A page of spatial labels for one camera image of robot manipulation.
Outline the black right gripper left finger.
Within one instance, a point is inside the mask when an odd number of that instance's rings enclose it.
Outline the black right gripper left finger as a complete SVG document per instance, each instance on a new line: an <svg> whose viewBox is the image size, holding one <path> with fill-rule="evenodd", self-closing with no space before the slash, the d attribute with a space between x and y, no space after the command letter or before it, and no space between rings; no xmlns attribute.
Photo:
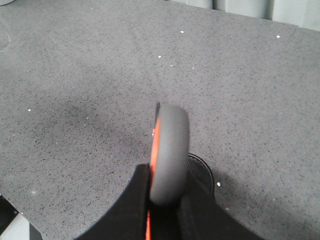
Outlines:
<svg viewBox="0 0 320 240"><path fill-rule="evenodd" d="M78 240L144 240L149 206L150 166L139 164L112 207Z"/></svg>

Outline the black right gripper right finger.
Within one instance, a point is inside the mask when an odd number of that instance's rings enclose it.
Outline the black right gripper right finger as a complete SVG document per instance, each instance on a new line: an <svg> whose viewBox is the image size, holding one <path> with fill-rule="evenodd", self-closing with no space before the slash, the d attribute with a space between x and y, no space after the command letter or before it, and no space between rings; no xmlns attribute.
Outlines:
<svg viewBox="0 0 320 240"><path fill-rule="evenodd" d="M262 237L226 213L196 181L188 168L186 186L176 211L183 240L261 240Z"/></svg>

